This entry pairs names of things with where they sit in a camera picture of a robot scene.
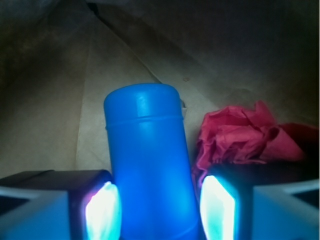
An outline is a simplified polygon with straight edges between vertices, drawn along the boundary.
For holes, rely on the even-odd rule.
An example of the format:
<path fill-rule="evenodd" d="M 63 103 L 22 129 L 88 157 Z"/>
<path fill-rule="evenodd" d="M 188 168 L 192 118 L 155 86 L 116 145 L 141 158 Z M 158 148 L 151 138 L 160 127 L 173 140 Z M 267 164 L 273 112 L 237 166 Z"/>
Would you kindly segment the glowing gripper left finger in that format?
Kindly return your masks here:
<path fill-rule="evenodd" d="M 121 214 L 107 170 L 23 171 L 0 180 L 3 240 L 118 240 Z"/>

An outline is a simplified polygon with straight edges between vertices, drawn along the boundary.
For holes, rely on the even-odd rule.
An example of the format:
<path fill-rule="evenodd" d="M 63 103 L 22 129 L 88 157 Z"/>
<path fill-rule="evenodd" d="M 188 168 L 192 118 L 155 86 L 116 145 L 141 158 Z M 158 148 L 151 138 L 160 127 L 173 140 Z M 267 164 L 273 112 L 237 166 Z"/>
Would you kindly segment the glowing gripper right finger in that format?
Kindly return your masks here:
<path fill-rule="evenodd" d="M 319 168 L 308 163 L 220 164 L 200 191 L 208 240 L 317 240 Z"/>

